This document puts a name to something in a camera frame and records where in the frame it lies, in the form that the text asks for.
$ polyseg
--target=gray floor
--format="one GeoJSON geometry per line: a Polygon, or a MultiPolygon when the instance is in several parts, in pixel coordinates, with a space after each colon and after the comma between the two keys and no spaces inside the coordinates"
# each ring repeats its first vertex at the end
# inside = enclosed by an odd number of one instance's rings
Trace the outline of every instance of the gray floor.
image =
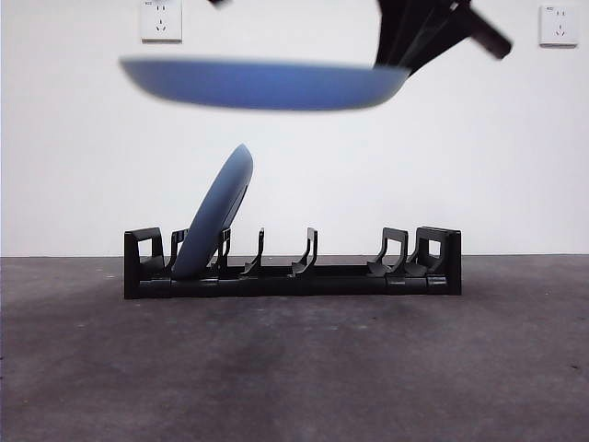
{"type": "Polygon", "coordinates": [[[587,441],[589,256],[466,257],[462,297],[124,301],[5,259],[3,436],[587,441]]]}

